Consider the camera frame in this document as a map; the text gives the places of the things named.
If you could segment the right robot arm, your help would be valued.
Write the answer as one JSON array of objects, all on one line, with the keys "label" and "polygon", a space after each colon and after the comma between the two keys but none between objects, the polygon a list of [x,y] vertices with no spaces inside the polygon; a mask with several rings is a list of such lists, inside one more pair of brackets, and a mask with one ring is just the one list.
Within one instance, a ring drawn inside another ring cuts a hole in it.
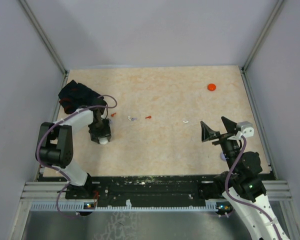
[{"label": "right robot arm", "polygon": [[246,151],[247,139],[255,130],[248,121],[234,122],[221,117],[226,129],[220,133],[201,122],[201,141],[211,141],[219,145],[229,167],[214,179],[213,192],[225,198],[237,212],[253,240],[287,240],[275,215],[267,195],[267,190],[259,177],[262,172],[258,152]]}]

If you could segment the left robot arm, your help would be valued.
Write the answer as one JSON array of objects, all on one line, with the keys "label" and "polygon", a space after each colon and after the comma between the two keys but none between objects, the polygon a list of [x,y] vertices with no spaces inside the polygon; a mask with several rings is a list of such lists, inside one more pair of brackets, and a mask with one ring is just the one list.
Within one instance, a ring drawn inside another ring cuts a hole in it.
[{"label": "left robot arm", "polygon": [[101,108],[79,108],[65,119],[44,122],[40,126],[35,158],[42,166],[65,177],[68,198],[88,199],[95,194],[92,177],[73,160],[73,135],[88,127],[90,140],[106,145],[112,137],[107,116],[107,111]]}]

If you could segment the white earbud charging case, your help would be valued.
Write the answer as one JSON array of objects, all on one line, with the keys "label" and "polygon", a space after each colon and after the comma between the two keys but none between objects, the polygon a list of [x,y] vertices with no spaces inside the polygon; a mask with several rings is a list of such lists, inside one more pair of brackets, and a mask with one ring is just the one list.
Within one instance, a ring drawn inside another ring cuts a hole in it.
[{"label": "white earbud charging case", "polygon": [[109,140],[107,137],[99,138],[98,141],[99,141],[100,145],[106,145],[107,143],[109,143]]}]

